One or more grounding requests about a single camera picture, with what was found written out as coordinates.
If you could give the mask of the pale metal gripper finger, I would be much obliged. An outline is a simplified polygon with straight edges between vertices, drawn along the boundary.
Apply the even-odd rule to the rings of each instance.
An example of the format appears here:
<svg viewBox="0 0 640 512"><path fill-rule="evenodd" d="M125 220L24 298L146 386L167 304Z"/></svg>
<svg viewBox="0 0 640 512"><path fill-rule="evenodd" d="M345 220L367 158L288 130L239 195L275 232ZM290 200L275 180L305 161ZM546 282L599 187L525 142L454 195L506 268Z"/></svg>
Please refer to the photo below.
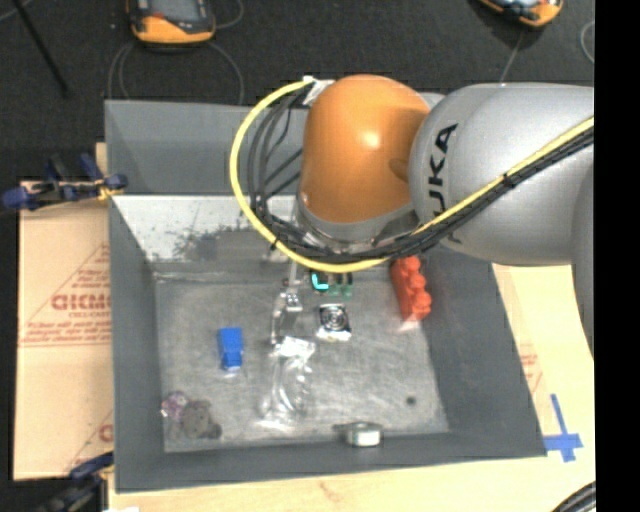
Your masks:
<svg viewBox="0 0 640 512"><path fill-rule="evenodd" d="M275 345L280 339L283 320L286 317L286 300L283 295L279 295L274 300L271 314L270 343Z"/></svg>
<svg viewBox="0 0 640 512"><path fill-rule="evenodd" d="M298 293L286 292L282 312L282 337L294 335L296 324L303 311L304 307Z"/></svg>

